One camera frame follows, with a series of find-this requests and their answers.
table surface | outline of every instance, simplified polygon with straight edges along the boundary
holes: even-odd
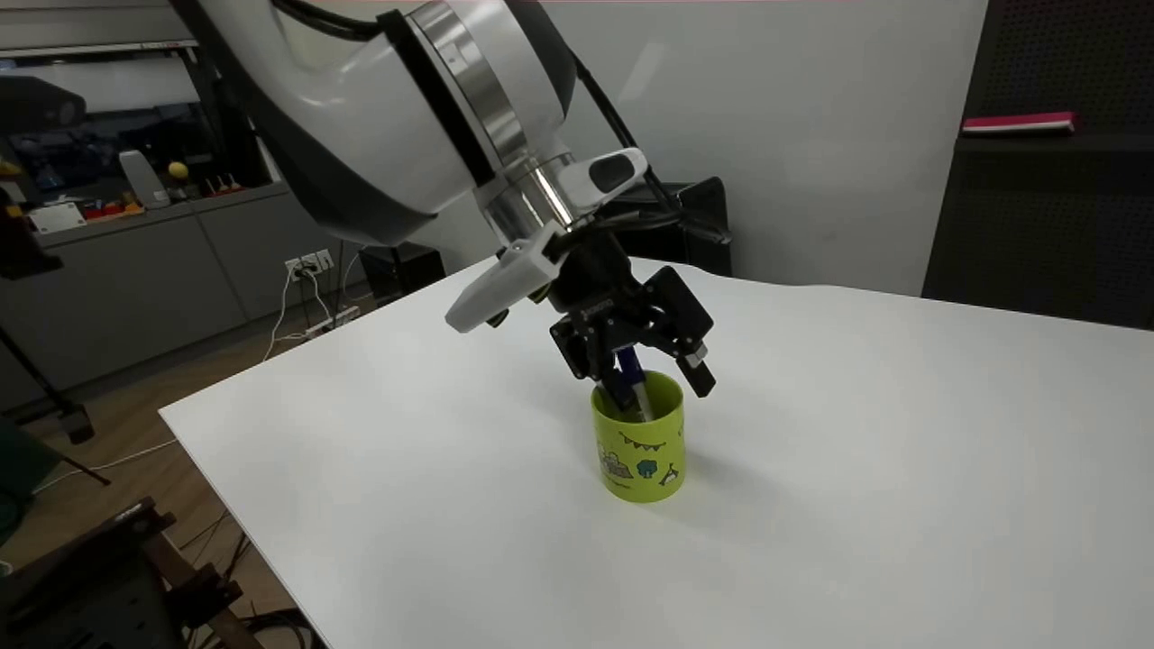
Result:
[[[442,323],[474,272],[162,411],[336,649],[1154,641],[1154,336],[682,270],[722,388],[623,504],[550,307]]]

white table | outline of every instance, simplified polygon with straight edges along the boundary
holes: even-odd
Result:
[[[687,276],[668,504],[604,489],[550,307],[442,323],[465,276],[162,413],[336,649],[1154,644],[1154,336]]]

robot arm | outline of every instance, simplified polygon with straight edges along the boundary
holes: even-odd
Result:
[[[555,156],[576,63],[539,0],[376,0],[371,21],[307,0],[174,0],[301,200],[344,238],[401,241],[463,191],[481,197],[498,262],[463,293],[460,331],[498,323],[527,296],[563,311],[552,326],[576,378],[620,408],[615,354],[673,354],[697,391],[709,311],[675,270],[639,286],[597,211],[649,170],[639,147],[587,163]],[[284,21],[346,42],[307,63]]]

yellow cup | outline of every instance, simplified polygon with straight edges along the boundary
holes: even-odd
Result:
[[[604,483],[623,501],[663,501],[687,483],[687,402],[682,387],[645,372],[649,421],[615,408],[608,388],[591,391]]]

floor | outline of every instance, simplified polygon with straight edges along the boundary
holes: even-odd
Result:
[[[177,521],[170,527],[174,549],[192,564],[213,563],[216,568],[223,568],[242,528],[227,514],[213,485],[204,480],[204,473],[192,463],[192,456],[182,451],[182,444],[159,419],[159,408],[259,363],[264,354],[266,331],[88,400],[99,435],[81,447],[73,447],[52,421],[25,426],[35,441],[102,468],[111,485],[75,475],[64,463],[56,468],[56,475],[39,485],[39,498],[21,528],[0,543],[0,557],[8,564],[33,563],[35,556],[61,549],[75,532],[130,509],[135,501],[152,498],[159,513],[177,514]],[[235,600],[239,615],[293,604],[282,581],[266,568],[257,549],[242,556],[235,581],[245,591]],[[290,629],[259,633],[259,641],[272,649],[301,644]]]

